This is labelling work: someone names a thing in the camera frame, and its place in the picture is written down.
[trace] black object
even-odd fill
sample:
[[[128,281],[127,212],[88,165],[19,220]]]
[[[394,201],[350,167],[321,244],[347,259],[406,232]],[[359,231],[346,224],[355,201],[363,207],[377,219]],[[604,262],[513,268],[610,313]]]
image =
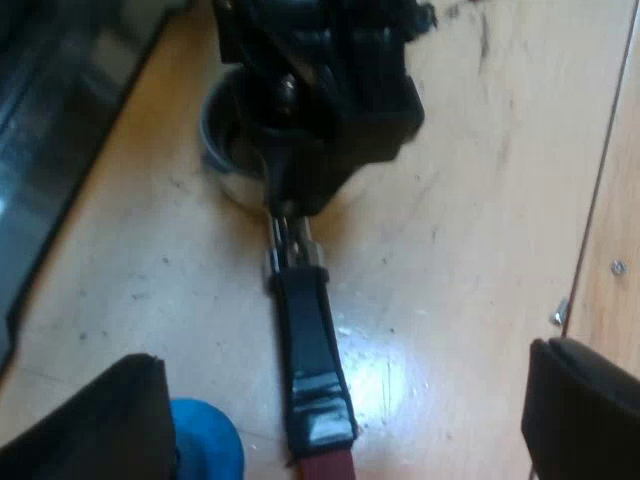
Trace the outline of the black object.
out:
[[[0,2],[0,370],[20,296],[159,28],[187,2]]]
[[[120,360],[0,449],[3,479],[169,480],[175,432],[164,363]]]
[[[319,267],[272,277],[278,303],[289,449],[298,458],[350,448],[357,424],[342,373],[326,283]]]
[[[536,340],[522,432],[540,480],[638,478],[640,382],[574,340]]]
[[[247,71],[235,132],[261,153],[274,216],[319,213],[361,166],[393,160],[424,112],[404,46],[416,0],[215,0],[220,50]]]
[[[289,448],[296,460],[345,451],[356,421],[328,275],[306,217],[360,167],[393,160],[422,125],[404,48],[436,25],[434,9],[416,0],[214,0],[214,7],[222,60],[242,66],[207,102],[202,133],[207,159],[234,198],[255,198],[243,187],[263,181]]]

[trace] wooden floor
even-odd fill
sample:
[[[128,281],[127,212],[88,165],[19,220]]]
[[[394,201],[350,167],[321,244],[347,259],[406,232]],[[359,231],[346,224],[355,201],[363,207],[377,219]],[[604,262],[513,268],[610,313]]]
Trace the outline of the wooden floor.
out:
[[[568,333],[640,374],[636,2],[436,5],[438,30],[408,54],[419,137],[313,225],[361,428],[355,462],[360,479],[525,480],[528,346],[561,334],[548,317],[563,297]],[[0,443],[143,351],[166,360],[173,396],[229,415],[247,478],[293,476],[265,221],[200,164],[216,41],[202,10],[162,35],[31,290]]]

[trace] screw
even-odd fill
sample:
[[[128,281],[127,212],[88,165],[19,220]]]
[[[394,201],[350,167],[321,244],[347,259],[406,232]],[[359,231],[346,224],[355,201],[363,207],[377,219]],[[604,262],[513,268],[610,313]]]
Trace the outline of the screw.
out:
[[[563,298],[556,308],[556,311],[551,314],[549,321],[556,327],[562,327],[567,321],[567,314],[569,313],[569,299]]]
[[[611,263],[611,273],[616,277],[622,277],[627,273],[627,265],[622,260],[616,260]]]

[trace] red strap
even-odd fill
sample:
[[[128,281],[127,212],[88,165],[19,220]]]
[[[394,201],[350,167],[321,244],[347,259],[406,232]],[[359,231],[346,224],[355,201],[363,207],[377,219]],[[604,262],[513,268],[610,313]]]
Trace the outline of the red strap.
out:
[[[300,460],[303,480],[356,480],[350,450],[323,453]]]

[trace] floor stain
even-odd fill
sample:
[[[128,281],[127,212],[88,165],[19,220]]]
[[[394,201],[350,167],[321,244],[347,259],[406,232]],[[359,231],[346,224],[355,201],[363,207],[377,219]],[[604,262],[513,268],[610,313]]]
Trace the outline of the floor stain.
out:
[[[480,15],[481,27],[480,27],[480,65],[478,67],[478,73],[482,71],[482,67],[489,56],[489,22],[487,20],[487,14],[482,12]]]

